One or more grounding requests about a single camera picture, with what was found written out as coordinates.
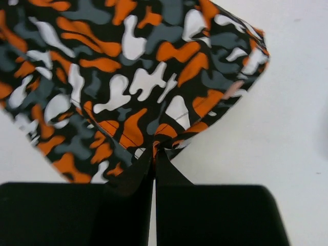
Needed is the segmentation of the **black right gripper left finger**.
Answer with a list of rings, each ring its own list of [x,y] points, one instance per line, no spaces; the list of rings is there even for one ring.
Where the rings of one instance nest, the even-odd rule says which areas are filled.
[[[141,157],[118,176],[105,183],[105,194],[129,197],[136,193],[143,181],[153,178],[153,149],[146,148]]]

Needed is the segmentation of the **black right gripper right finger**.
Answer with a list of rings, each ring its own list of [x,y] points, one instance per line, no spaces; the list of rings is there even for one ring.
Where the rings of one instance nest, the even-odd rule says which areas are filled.
[[[159,150],[155,157],[155,177],[157,186],[193,186],[168,158],[165,150]]]

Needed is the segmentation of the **orange black camouflage shorts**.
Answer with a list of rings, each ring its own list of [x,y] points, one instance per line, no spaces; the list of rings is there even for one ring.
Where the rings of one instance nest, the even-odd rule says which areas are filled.
[[[1,1],[1,108],[74,183],[174,158],[269,59],[212,1]]]

